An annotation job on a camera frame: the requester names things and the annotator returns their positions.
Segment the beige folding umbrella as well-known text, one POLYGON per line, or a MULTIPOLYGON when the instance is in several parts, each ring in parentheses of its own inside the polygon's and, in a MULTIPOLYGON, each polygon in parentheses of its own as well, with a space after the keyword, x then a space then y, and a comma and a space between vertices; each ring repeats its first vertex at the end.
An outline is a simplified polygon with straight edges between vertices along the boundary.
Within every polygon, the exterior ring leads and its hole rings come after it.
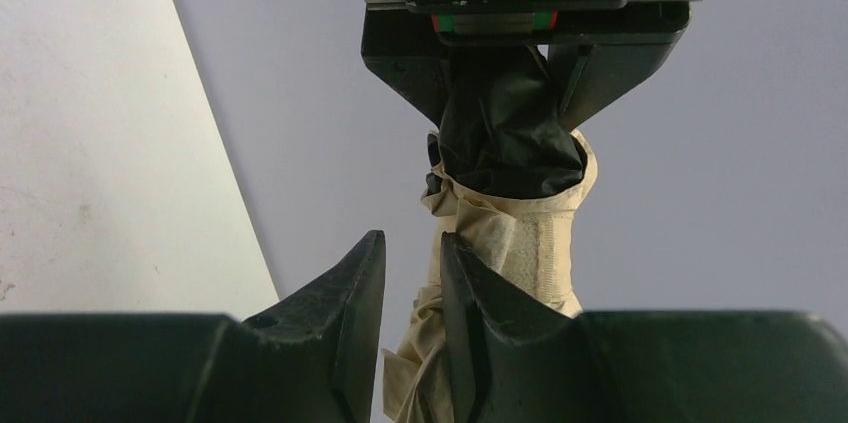
POLYGON ((572 226, 598 176, 587 139, 566 129, 559 93, 534 46, 463 48, 449 100, 428 137, 421 202, 436 218, 425 284, 397 348, 384 354, 382 403, 394 422, 453 420, 441 282, 441 240, 459 235, 480 260, 567 317, 572 226))

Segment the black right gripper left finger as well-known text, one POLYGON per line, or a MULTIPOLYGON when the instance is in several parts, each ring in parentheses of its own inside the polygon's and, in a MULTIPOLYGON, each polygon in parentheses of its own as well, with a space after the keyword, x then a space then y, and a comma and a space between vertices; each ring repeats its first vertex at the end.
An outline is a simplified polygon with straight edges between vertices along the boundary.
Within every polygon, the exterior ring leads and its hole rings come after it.
POLYGON ((224 314, 11 314, 5 422, 366 422, 385 285, 373 230, 245 320, 224 314))

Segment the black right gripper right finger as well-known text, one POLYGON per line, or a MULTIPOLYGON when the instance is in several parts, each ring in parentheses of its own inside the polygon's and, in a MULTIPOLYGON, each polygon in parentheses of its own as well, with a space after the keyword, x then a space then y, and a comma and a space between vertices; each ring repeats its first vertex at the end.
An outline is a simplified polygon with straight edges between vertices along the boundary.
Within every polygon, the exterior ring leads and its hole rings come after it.
POLYGON ((566 317, 454 233, 441 278, 459 422, 843 422, 847 344, 786 311, 566 317))

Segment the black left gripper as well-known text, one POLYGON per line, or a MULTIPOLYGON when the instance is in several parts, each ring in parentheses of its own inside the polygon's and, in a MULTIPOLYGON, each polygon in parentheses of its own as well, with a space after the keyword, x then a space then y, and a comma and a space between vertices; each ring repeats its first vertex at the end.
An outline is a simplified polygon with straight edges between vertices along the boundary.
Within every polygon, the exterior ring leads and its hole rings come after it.
MULTIPOLYGON (((364 0, 365 67, 439 127, 455 79, 456 52, 510 39, 551 38, 569 25, 620 20, 657 10, 671 16, 699 0, 364 0)), ((548 47, 548 70, 571 131, 642 84, 665 63, 672 43, 548 47)))

